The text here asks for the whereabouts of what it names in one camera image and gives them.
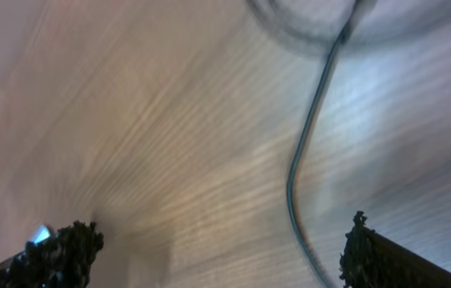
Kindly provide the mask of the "blue Samsung Galaxy smartphone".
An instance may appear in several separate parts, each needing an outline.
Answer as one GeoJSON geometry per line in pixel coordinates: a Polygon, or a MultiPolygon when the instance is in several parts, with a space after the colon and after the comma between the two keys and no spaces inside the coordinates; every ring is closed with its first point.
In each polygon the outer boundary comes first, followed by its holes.
{"type": "Polygon", "coordinates": [[[36,229],[34,234],[30,237],[29,241],[38,244],[40,242],[44,242],[47,240],[51,234],[52,234],[52,228],[50,228],[48,225],[40,225],[39,228],[36,229]]]}

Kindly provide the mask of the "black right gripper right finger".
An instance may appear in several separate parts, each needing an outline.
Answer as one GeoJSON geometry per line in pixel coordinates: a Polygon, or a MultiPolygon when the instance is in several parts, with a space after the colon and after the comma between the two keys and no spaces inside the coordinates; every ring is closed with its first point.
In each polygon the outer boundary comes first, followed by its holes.
{"type": "Polygon", "coordinates": [[[340,279],[350,288],[451,288],[451,273],[365,225],[358,211],[340,257],[340,279]]]}

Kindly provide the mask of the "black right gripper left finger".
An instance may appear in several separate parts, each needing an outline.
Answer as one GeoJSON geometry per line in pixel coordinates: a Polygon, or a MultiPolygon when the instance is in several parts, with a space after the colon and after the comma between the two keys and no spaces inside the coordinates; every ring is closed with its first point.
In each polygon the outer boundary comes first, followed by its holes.
{"type": "Polygon", "coordinates": [[[96,222],[76,221],[0,262],[0,288],[86,288],[103,246],[96,222]]]}

